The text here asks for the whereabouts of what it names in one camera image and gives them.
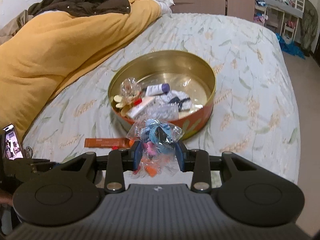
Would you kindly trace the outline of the person's hand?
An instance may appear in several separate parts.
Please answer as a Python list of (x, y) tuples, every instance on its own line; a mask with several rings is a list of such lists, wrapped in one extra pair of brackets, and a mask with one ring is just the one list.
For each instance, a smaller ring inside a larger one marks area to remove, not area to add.
[(0, 204), (13, 206), (12, 194), (0, 189)]

